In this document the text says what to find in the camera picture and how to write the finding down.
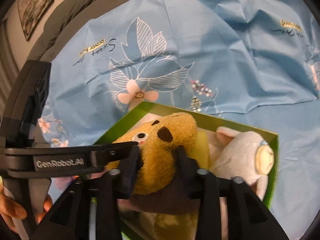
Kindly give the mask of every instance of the green box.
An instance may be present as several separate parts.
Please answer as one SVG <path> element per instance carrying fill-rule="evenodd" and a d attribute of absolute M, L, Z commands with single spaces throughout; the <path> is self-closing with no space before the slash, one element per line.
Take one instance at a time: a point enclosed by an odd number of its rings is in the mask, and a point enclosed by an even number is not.
<path fill-rule="evenodd" d="M 241 132 L 255 131 L 259 133 L 270 145 L 274 152 L 274 166 L 268 175 L 268 187 L 263 199 L 263 203 L 269 208 L 271 204 L 271 199 L 275 190 L 277 172 L 279 167 L 279 137 L 277 133 L 260 129 L 257 127 L 252 127 L 249 125 L 241 124 L 238 122 L 228 121 L 223 118 L 196 113 L 193 111 L 188 111 L 181 108 L 176 108 L 172 106 L 165 106 L 156 103 L 151 103 L 143 101 L 138 106 L 136 106 L 132 111 L 126 114 L 122 119 L 120 119 L 113 127 L 111 127 L 103 136 L 97 140 L 96 144 L 112 143 L 119 137 L 123 136 L 127 131 L 129 131 L 140 119 L 142 119 L 146 114 L 156 114 L 160 116 L 166 116 L 169 114 L 185 112 L 191 114 L 196 120 L 197 126 L 210 131 L 216 131 L 220 126 L 229 127 L 234 130 Z M 128 227 L 123 228 L 123 233 L 130 239 L 142 239 L 137 234 L 130 232 Z"/>

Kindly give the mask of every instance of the blue bed sheet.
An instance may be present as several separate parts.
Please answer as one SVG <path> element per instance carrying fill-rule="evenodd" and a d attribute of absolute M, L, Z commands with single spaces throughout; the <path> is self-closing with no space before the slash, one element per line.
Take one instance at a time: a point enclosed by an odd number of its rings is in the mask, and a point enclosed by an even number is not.
<path fill-rule="evenodd" d="M 53 147 L 90 145 L 149 100 L 277 132 L 271 211 L 295 239 L 320 208 L 319 38 L 302 0 L 130 0 L 53 60 L 39 125 Z"/>

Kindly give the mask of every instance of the plush toy nose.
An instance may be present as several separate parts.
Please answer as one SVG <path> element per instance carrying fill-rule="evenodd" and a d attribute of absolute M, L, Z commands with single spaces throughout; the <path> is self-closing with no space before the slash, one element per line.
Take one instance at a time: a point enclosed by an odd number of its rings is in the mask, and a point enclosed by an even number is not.
<path fill-rule="evenodd" d="M 173 137 L 170 133 L 169 129 L 166 127 L 162 127 L 158 130 L 158 138 L 164 142 L 172 142 Z"/>

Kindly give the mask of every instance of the framed picture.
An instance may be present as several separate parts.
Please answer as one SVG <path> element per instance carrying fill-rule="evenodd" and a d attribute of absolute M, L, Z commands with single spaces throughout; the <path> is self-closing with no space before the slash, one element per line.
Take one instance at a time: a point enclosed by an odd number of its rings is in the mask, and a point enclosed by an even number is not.
<path fill-rule="evenodd" d="M 18 0 L 18 13 L 21 27 L 28 41 L 54 0 Z"/>

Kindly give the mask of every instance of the finger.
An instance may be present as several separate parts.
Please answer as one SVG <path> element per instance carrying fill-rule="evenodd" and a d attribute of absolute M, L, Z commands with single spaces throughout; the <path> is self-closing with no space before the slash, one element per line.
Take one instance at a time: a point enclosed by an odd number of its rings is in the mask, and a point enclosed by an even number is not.
<path fill-rule="evenodd" d="M 27 217 L 26 210 L 14 200 L 7 198 L 4 194 L 0 194 L 0 213 L 17 219 L 25 219 Z"/>
<path fill-rule="evenodd" d="M 48 212 L 50 208 L 52 208 L 52 205 L 52 198 L 49 195 L 47 195 L 47 198 L 44 201 L 44 210 Z"/>
<path fill-rule="evenodd" d="M 8 216 L 8 215 L 6 215 L 6 214 L 2 214 L 2 213 L 1 213 L 1 216 L 2 216 L 2 218 L 3 218 L 3 220 L 4 220 L 4 222 L 5 222 L 5 223 L 7 224 L 7 226 L 10 228 L 10 230 L 13 231 L 13 232 L 15 232 L 15 233 L 18 233 L 18 232 L 17 232 L 17 229 L 16 229 L 16 227 L 15 227 L 13 221 L 12 221 L 12 218 L 11 218 L 10 216 Z"/>
<path fill-rule="evenodd" d="M 45 216 L 46 214 L 47 214 L 47 212 L 45 211 L 45 212 L 41 213 L 41 214 L 38 216 L 38 223 L 41 222 L 41 220 L 44 218 L 44 216 Z"/>

